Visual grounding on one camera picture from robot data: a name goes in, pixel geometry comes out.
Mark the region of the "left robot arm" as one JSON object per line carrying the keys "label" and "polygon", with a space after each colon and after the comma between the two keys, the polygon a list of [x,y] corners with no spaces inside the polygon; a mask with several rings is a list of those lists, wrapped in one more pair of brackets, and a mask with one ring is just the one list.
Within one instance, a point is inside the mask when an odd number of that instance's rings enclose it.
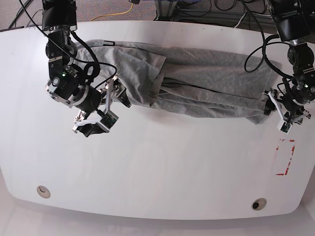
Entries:
{"label": "left robot arm", "polygon": [[315,54],[306,37],[315,31],[315,2],[313,0],[267,0],[281,42],[290,44],[287,57],[293,75],[282,75],[285,94],[282,103],[287,110],[286,122],[299,123],[309,117],[304,105],[315,99]]}

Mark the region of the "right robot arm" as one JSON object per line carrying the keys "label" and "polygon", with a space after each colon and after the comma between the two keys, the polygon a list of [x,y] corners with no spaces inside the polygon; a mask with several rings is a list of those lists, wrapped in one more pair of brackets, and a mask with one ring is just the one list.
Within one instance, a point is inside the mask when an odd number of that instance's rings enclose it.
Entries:
{"label": "right robot arm", "polygon": [[42,8],[41,31],[48,38],[45,49],[49,59],[48,95],[70,108],[79,109],[74,119],[74,132],[85,137],[108,133],[119,119],[110,110],[112,98],[117,98],[126,107],[131,106],[126,88],[116,74],[101,82],[104,88],[92,87],[103,63],[75,33],[74,0],[44,0]]}

